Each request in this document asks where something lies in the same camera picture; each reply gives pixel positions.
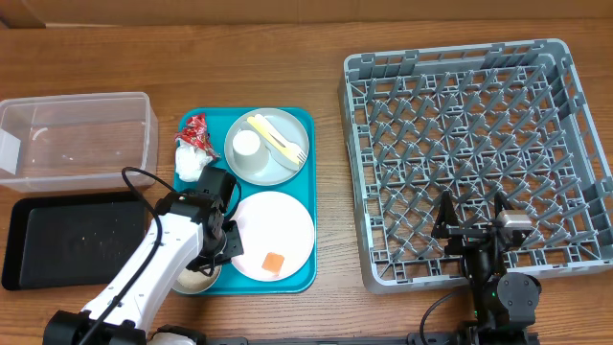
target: fork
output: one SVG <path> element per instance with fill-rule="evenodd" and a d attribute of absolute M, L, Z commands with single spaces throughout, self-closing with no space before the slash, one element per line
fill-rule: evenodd
<path fill-rule="evenodd" d="M 281 135 L 281 133 L 274 126 L 272 126 L 272 124 L 268 120 L 266 120 L 266 118 L 263 117 L 261 114 L 256 114 L 255 118 L 257 121 L 264 125 L 266 130 L 268 130 L 268 133 L 270 133 L 270 135 L 275 140 L 277 140 L 279 144 L 290 149 L 296 155 L 301 164 L 304 164 L 307 161 L 307 155 L 305 154 L 303 149 L 298 146 L 298 144 L 287 141 Z"/>

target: wooden tabletop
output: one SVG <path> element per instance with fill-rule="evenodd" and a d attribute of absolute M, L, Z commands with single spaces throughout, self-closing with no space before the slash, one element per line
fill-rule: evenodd
<path fill-rule="evenodd" d="M 171 294 L 154 327 L 179 325 L 209 336 L 252 339 L 406 335 L 447 291 L 374 295 L 360 276 L 352 184 L 336 88 L 354 53 L 535 38 L 568 43 L 608 160 L 613 162 L 613 21 L 452 21 L 308 26 L 141 27 L 0 32 L 0 99 L 145 91 L 160 123 L 158 174 L 171 181 L 172 134 L 199 106 L 299 106 L 317 132 L 318 272 L 300 294 L 186 298 Z M 161 188 L 148 198 L 163 196 Z M 0 189 L 0 255 L 11 207 Z M 613 271 L 542 281 L 532 330 L 543 344 L 608 344 L 613 338 Z M 102 286 L 0 289 L 0 344 L 39 344 L 58 310 L 79 311 Z M 452 331 L 471 317 L 452 300 L 427 331 Z"/>

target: orange sponge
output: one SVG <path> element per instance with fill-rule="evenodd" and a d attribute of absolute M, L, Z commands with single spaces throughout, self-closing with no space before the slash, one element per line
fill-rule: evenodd
<path fill-rule="evenodd" d="M 279 272 L 281 272 L 281 266 L 284 264 L 284 260 L 285 258 L 283 255 L 268 253 L 264 263 L 261 265 L 261 268 L 279 275 Z"/>

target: dish rack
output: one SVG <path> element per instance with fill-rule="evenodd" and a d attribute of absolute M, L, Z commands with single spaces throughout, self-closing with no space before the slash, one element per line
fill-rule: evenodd
<path fill-rule="evenodd" d="M 466 284 L 430 236 L 445 190 L 463 226 L 483 228 L 499 191 L 526 210 L 534 230 L 509 271 L 613 267 L 613 179 L 564 42 L 352 55 L 339 96 L 368 290 Z"/>

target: teal tray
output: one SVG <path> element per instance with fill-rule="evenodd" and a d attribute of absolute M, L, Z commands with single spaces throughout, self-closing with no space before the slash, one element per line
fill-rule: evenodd
<path fill-rule="evenodd" d="M 203 107 L 194 109 L 181 119 L 179 130 L 181 130 L 187 120 L 193 115 L 205 113 L 209 133 L 211 134 L 211 143 L 216 149 L 221 158 L 217 160 L 213 166 L 225 169 L 232 172 L 228 167 L 228 163 L 223 156 L 223 144 L 226 134 L 230 126 L 246 112 L 254 110 L 254 107 L 243 108 L 215 108 Z M 203 295 L 237 295 L 237 294 L 260 294 L 260 293 L 296 293 L 302 292 L 309 288 L 315 276 L 317 275 L 317 184 L 315 181 L 315 124 L 310 115 L 301 108 L 282 107 L 281 110 L 292 114 L 305 127 L 308 135 L 310 148 L 308 149 L 308 159 L 303 168 L 290 180 L 269 187 L 256 186 L 242 179 L 238 179 L 242 187 L 242 198 L 246 198 L 252 194 L 264 191 L 282 192 L 295 197 L 298 201 L 305 205 L 313 219 L 315 226 L 315 245 L 313 252 L 310 254 L 306 264 L 294 275 L 285 278 L 278 282 L 258 282 L 251 278 L 247 278 L 242 273 L 238 272 L 232 264 L 226 264 L 221 269 L 221 274 L 212 287 L 200 294 Z M 174 189 L 184 191 L 188 188 L 194 188 L 195 183 L 187 183 L 181 181 L 177 173 L 174 174 Z"/>

